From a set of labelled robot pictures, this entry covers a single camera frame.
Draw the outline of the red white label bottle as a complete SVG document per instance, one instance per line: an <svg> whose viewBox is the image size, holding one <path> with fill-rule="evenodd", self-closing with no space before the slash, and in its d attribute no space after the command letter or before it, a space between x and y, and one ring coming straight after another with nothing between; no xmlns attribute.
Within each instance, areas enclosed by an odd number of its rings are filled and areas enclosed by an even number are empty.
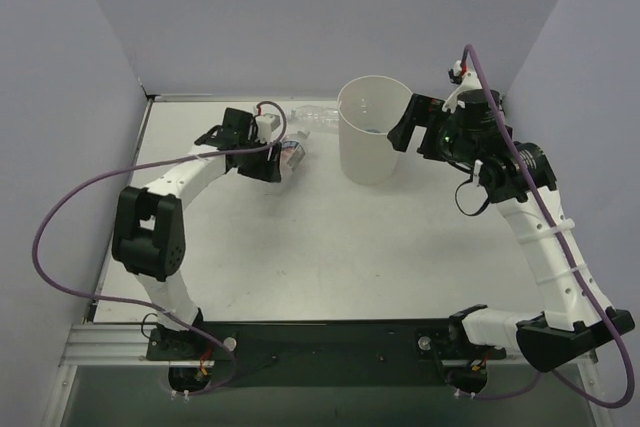
<svg viewBox="0 0 640 427"><path fill-rule="evenodd" d="M276 183L279 188L287 186L294 173L307 155L307 144L310 132L306 129L295 130L284 136L281 142L278 172L280 181Z"/></svg>

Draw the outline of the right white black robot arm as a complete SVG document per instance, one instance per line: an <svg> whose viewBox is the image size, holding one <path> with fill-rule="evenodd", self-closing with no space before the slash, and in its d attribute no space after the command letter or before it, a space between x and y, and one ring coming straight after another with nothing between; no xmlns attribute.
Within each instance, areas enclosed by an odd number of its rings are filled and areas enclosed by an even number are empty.
<svg viewBox="0 0 640 427"><path fill-rule="evenodd" d="M632 331L632 315L612 306L584 263L543 150L534 143L509 146L512 131L499 129L482 90L459 98L461 106L449 112L440 99L412 95L387 138L404 152L415 128L425 128L419 154L460 168L486 191L525 255L543 310L472 307L452 315L456 330L476 348L517 351L540 372L612 341L611 327L621 335Z"/></svg>

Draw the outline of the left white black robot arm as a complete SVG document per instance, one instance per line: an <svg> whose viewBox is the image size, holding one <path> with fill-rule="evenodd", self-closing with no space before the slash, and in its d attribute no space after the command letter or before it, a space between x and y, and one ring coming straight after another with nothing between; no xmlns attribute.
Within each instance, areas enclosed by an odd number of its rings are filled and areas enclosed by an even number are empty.
<svg viewBox="0 0 640 427"><path fill-rule="evenodd" d="M184 212L212 182L230 171L268 183L281 179L286 120L228 108L220 124L198 137L185 159L143 187L119 195L111 253L158 306L161 342L183 358L204 349L203 315L191 299L180 267L186 256Z"/></svg>

